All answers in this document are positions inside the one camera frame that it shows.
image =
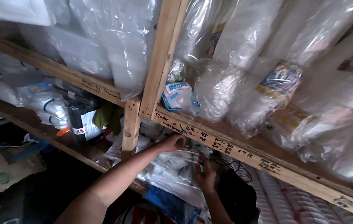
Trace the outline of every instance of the shelf board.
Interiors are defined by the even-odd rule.
[[[168,112],[162,104],[157,106],[153,121],[353,212],[352,183],[302,162],[260,135],[246,139],[227,123],[192,120]]]
[[[0,52],[26,62],[41,71],[80,87],[114,104],[125,107],[114,81],[84,74],[6,39],[0,39]]]
[[[106,141],[101,141],[95,146],[78,146],[74,143],[70,132],[58,137],[56,133],[59,130],[51,125],[41,124],[34,111],[26,108],[18,108],[1,100],[0,116],[102,173],[110,168],[107,164],[98,164],[94,160],[95,158],[103,158],[103,154],[109,149],[110,145]],[[140,194],[143,194],[145,191],[144,183],[137,179],[129,188]]]

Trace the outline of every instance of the person's hand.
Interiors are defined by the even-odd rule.
[[[199,184],[203,194],[213,194],[215,193],[215,177],[217,172],[212,168],[209,159],[205,157],[202,152],[200,153],[200,159],[203,161],[203,166],[205,168],[204,172],[201,172],[200,165],[196,164],[196,180]]]
[[[154,145],[159,150],[159,153],[163,152],[173,152],[176,150],[186,151],[186,148],[183,145],[186,143],[186,137],[181,134],[171,134],[167,138],[159,141]]]

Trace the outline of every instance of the wooden shelf frame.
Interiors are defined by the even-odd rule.
[[[139,115],[353,212],[353,184],[277,147],[262,136],[246,139],[225,122],[168,112],[160,96],[169,73],[188,0],[163,0]]]
[[[56,136],[56,133],[59,130],[51,125],[41,124],[40,119],[36,116],[34,111],[26,108],[18,108],[1,100],[0,116],[36,135],[40,139],[49,142],[56,148],[64,151],[65,153],[73,156],[101,173],[105,173],[111,168],[107,165],[96,162],[96,158],[102,158],[103,154],[107,151],[107,149],[109,149],[109,145],[104,141],[95,146],[76,145],[70,132],[58,137]],[[145,185],[137,179],[132,182],[129,188],[140,194],[145,192]]]
[[[139,127],[141,123],[141,119],[138,116],[141,100],[138,97],[135,96],[122,102],[120,91],[115,87],[113,81],[104,80],[71,69],[66,65],[58,63],[6,39],[0,39],[0,52],[8,54],[49,75],[53,75],[107,101],[124,107],[125,120],[122,151],[125,151],[123,154],[126,155],[126,157],[133,154],[138,141]]]

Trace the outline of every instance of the wooden post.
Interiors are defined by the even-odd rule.
[[[121,148],[121,160],[129,158],[135,153],[138,142],[141,118],[138,116],[141,101],[137,97],[128,99],[125,104],[123,145]]]
[[[140,116],[152,120],[169,73],[189,0],[163,0]]]

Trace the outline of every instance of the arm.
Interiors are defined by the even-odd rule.
[[[127,189],[135,177],[160,153],[185,150],[183,146],[176,144],[176,141],[180,138],[183,138],[183,136],[179,134],[171,135],[109,169],[71,202],[55,224],[101,224],[108,206]]]
[[[227,214],[222,202],[219,199],[218,193],[215,191],[214,183],[217,173],[212,168],[209,159],[200,152],[200,159],[203,161],[204,172],[201,172],[200,165],[196,164],[196,180],[203,191],[209,213],[213,224],[233,224]]]

